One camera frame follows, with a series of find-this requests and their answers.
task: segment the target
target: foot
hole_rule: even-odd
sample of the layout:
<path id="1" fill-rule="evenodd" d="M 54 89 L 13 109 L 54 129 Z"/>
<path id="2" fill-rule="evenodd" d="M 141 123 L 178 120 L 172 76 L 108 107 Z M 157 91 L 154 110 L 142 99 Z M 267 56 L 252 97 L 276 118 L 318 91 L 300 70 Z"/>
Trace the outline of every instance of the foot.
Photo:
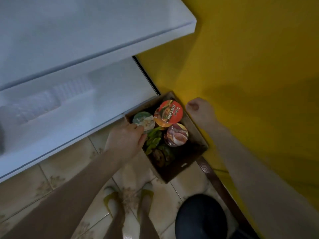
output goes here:
<path id="1" fill-rule="evenodd" d="M 141 221 L 142 213 L 148 215 L 150 213 L 151 204 L 153 201 L 153 185 L 151 183 L 146 183 L 141 192 L 141 198 L 138 205 L 138 220 Z"/>
<path id="2" fill-rule="evenodd" d="M 114 218 L 120 210 L 124 210 L 119 198 L 119 193 L 112 187 L 106 187 L 104 189 L 104 195 L 104 205 L 106 206 L 106 209 L 111 214 L 111 216 Z"/>

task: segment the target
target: instant noodle cup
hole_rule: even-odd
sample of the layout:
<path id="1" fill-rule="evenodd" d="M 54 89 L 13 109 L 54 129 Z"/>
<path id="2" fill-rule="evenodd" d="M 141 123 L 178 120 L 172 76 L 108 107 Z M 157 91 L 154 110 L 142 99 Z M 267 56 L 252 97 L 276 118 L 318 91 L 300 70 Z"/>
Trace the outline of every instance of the instant noodle cup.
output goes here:
<path id="1" fill-rule="evenodd" d="M 171 125 L 164 134 L 164 141 L 170 147 L 178 147 L 184 145 L 188 140 L 188 131 L 186 127 L 180 123 Z"/>
<path id="2" fill-rule="evenodd" d="M 144 133 L 150 132 L 155 127 L 154 117 L 149 112 L 139 112 L 133 117 L 133 123 L 144 127 Z"/>
<path id="3" fill-rule="evenodd" d="M 162 120 L 159 110 L 160 109 L 157 108 L 156 111 L 154 112 L 154 121 L 156 122 L 157 125 L 160 126 L 160 130 L 163 131 L 163 130 L 166 130 L 171 124 Z"/>
<path id="4" fill-rule="evenodd" d="M 159 115 L 166 123 L 178 123 L 183 117 L 183 108 L 177 101 L 167 100 L 159 106 Z"/>

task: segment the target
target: leg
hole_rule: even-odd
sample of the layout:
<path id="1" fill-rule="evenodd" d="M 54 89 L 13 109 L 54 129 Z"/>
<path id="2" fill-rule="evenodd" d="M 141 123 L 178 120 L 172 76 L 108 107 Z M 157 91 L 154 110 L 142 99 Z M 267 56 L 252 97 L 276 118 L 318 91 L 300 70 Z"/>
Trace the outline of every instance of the leg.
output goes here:
<path id="1" fill-rule="evenodd" d="M 123 205 L 119 199 L 118 192 L 113 188 L 105 188 L 104 193 L 106 197 L 104 198 L 104 204 L 113 217 L 113 221 L 110 224 L 104 239 L 123 239 L 122 228 L 125 221 L 125 212 Z"/>
<path id="2" fill-rule="evenodd" d="M 141 194 L 141 200 L 138 206 L 138 219 L 141 224 L 140 239 L 160 239 L 153 223 L 148 217 L 152 199 L 153 199 L 153 186 L 151 183 L 144 185 Z"/>

